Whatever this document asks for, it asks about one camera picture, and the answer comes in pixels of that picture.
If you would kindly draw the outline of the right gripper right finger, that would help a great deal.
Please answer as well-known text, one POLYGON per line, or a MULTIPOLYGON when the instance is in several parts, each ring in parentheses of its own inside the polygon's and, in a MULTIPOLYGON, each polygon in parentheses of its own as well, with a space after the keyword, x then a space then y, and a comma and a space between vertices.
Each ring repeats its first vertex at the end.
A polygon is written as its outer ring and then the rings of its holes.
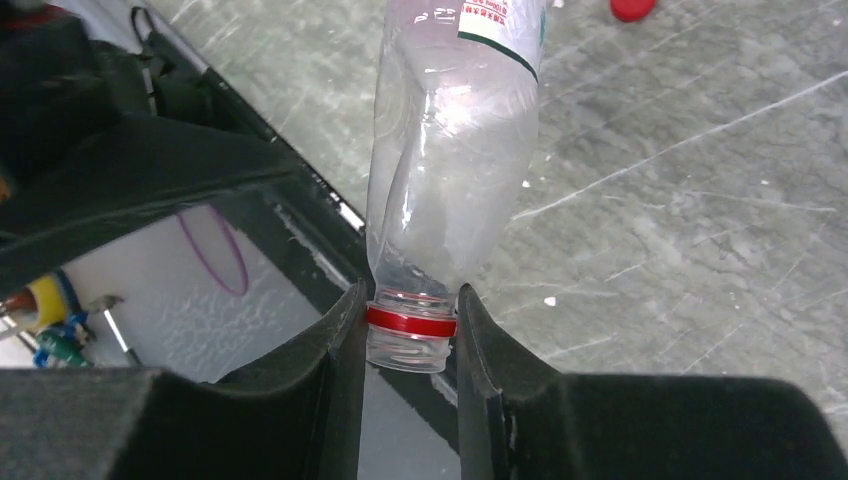
POLYGON ((560 372, 457 299, 465 479, 843 479, 847 459, 798 387, 733 376, 560 372))

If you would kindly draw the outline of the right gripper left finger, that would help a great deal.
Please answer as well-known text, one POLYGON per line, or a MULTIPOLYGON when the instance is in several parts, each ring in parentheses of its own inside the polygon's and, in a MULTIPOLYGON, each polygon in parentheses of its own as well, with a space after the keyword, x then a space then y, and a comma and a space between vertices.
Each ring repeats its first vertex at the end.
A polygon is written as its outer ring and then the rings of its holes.
POLYGON ((5 479, 353 479, 368 289, 219 382, 150 368, 5 369, 5 479))

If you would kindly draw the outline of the clear red-label water bottle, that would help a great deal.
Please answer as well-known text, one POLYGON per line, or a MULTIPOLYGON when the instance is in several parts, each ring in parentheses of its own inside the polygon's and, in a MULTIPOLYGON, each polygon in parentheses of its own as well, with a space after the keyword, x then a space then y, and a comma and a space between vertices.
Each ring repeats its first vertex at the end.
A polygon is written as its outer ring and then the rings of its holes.
POLYGON ((539 129, 544 1, 390 1, 365 233, 366 356, 438 373, 455 304, 505 227, 539 129))

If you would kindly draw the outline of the red bottle cap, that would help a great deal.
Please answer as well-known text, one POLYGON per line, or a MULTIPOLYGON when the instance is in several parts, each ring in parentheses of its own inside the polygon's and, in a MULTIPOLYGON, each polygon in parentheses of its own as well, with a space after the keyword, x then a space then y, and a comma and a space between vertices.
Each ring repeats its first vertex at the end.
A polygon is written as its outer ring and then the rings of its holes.
POLYGON ((632 23, 645 19, 655 9, 657 0, 610 0, 609 8, 612 15, 624 23, 632 23))

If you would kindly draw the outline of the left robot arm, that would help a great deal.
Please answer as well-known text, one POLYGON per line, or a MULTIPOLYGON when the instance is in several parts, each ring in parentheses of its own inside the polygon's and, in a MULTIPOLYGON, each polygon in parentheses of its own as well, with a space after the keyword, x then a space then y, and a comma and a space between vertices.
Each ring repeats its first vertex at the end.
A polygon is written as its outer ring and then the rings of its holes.
POLYGON ((95 50, 44 1, 1 5, 1 291, 220 195, 290 176, 273 145, 124 109, 155 101, 139 66, 95 50))

